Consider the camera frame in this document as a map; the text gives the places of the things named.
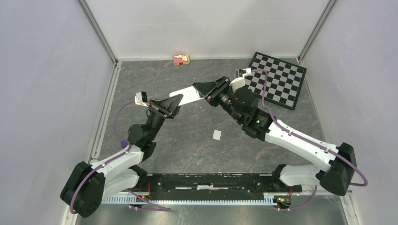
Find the small white battery cover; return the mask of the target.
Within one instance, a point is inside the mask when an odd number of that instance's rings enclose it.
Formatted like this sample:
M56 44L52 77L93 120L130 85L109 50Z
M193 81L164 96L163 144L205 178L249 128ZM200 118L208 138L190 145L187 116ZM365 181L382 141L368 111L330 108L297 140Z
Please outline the small white battery cover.
M219 141L221 139L221 135L222 132L220 130L214 130L212 138Z

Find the white remote red buttons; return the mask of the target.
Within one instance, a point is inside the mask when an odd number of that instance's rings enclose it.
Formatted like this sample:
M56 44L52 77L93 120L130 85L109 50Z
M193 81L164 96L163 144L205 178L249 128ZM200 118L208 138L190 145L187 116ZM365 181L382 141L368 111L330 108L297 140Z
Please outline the white remote red buttons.
M204 98L203 95L200 94L193 86L190 86L190 87L187 87L184 89L180 89L177 91L173 91L169 94L169 97L174 97L179 94L183 95L183 98L180 101L179 106L183 106L188 103L193 103L195 101L198 101L198 100L201 100Z

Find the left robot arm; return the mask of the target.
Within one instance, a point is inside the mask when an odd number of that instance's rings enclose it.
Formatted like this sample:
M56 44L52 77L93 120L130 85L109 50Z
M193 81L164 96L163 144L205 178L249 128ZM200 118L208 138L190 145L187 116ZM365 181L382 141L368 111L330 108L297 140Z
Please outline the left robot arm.
M148 99L143 91L136 94L133 103L147 108L147 121L130 126L128 138L122 139L127 146L119 152L96 163L82 161L74 167L60 194L71 214L86 218L103 200L129 188L146 188L147 177L132 168L153 154L156 135L166 119L178 114L183 97L177 94L157 100Z

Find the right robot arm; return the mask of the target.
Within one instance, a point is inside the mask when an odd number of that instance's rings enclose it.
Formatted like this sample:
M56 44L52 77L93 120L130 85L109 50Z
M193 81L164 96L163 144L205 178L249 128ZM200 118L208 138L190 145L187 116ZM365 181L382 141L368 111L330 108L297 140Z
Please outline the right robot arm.
M195 82L193 87L211 106L221 106L251 138L276 144L311 162L304 166L279 165L271 178L274 190L320 185L332 194L346 195L356 168L350 144L337 146L322 142L289 127L260 109L259 98L247 87L233 90L227 77L214 82Z

